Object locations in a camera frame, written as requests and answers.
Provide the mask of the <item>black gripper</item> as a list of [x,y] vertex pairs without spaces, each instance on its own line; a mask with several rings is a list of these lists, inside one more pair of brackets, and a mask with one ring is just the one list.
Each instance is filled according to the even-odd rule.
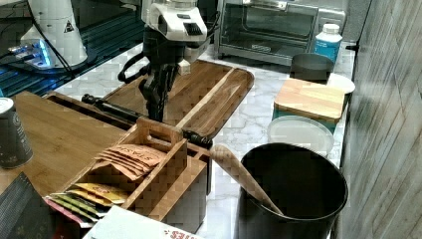
[[[163,97],[166,100],[168,99],[168,93],[171,91],[178,73],[177,64],[184,57],[185,46],[184,42],[168,40],[160,32],[150,27],[144,29],[143,54],[151,67],[147,65],[142,68],[145,78],[141,80],[138,88],[146,100],[148,117],[151,120],[163,120]],[[162,67],[165,67],[163,89],[160,80],[155,77],[152,71],[159,71]]]

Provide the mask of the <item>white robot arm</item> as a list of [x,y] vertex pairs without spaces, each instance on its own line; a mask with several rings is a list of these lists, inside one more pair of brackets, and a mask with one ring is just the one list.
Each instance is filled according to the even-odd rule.
[[205,24],[197,1],[142,0],[142,51],[123,68],[127,70],[143,58],[148,64],[130,77],[120,71],[117,78],[126,84],[142,78],[138,88],[152,120],[163,120],[168,93],[180,72],[180,64],[196,61],[213,36],[216,26]]

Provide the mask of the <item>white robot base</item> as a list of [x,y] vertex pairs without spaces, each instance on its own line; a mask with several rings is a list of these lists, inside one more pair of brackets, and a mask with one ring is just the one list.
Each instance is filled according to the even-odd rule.
[[77,70],[92,64],[97,53],[82,40],[71,0],[27,0],[32,27],[8,51],[40,71]]

